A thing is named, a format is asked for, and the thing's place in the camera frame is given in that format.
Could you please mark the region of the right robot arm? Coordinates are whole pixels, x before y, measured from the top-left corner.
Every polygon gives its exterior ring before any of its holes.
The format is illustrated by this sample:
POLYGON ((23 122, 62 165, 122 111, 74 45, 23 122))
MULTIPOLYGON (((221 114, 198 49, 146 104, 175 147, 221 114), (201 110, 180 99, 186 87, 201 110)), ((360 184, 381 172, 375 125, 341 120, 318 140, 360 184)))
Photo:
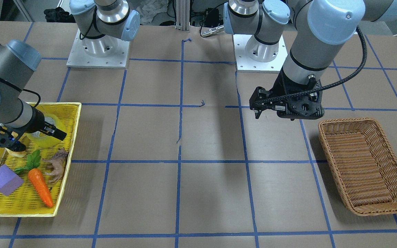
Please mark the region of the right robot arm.
MULTIPOLYGON (((83 39, 112 37, 132 41, 139 30, 140 14, 126 0, 71 0, 69 6, 83 39)), ((58 141, 67 136, 62 128, 47 122, 40 110, 19 98, 41 58, 24 41, 15 39, 0 44, 1 148, 25 151, 20 138, 26 133, 40 132, 58 141)))

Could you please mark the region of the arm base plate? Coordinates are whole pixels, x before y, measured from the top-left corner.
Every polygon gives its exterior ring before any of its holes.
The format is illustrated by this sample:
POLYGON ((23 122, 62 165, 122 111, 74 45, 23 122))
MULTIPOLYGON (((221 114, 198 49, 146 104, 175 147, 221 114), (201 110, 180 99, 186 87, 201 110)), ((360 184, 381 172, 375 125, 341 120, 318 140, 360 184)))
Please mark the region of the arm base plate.
POLYGON ((80 69, 126 69, 130 42, 111 36, 80 39, 80 31, 68 55, 66 66, 80 69))
POLYGON ((288 55, 283 36, 269 45, 254 35, 235 34, 233 44, 238 72, 279 73, 288 55))

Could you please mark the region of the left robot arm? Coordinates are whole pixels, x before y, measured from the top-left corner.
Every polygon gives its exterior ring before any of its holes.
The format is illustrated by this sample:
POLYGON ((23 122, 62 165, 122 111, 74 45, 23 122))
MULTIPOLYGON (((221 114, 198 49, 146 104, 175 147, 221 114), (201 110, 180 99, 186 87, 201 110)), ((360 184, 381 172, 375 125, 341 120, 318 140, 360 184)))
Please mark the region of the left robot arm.
POLYGON ((297 31, 273 87, 258 86, 249 99, 256 119, 267 109, 291 120, 323 117, 323 91, 351 80, 366 63, 368 52, 359 23, 397 19, 397 0, 230 0, 223 9, 225 32, 252 35, 261 48, 277 47, 289 22, 297 31), (321 76, 355 32, 363 53, 358 69, 322 86, 321 76))

